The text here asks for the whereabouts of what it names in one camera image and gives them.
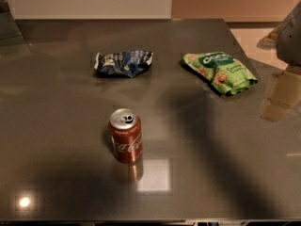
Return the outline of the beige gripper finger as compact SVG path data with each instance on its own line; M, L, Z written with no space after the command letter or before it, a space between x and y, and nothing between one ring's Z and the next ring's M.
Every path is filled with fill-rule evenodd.
M281 121L301 102L301 67L288 65L280 73L273 73L266 88L261 116L269 121Z

